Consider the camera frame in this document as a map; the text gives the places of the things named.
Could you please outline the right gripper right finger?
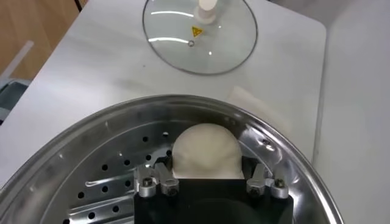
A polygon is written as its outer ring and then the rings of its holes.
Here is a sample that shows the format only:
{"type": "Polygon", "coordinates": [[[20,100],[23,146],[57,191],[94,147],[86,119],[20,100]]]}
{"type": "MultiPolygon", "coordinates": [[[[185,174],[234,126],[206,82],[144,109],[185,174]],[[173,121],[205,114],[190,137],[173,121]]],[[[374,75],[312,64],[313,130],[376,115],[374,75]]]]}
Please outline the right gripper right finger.
{"type": "Polygon", "coordinates": [[[255,158],[243,157],[243,175],[247,193],[252,197],[263,196],[266,191],[276,199],[285,200],[289,197],[289,188],[284,180],[276,178],[261,161],[255,158]]]}

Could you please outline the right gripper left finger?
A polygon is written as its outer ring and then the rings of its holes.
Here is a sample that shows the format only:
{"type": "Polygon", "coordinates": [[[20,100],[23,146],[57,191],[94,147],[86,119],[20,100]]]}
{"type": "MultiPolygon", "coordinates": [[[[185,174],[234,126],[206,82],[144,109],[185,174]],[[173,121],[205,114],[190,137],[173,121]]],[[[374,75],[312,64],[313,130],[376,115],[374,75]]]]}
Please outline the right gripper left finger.
{"type": "Polygon", "coordinates": [[[141,198],[152,198],[158,194],[175,197],[179,193],[179,180],[172,171],[172,156],[163,156],[153,164],[142,164],[134,171],[134,191],[141,198]]]}

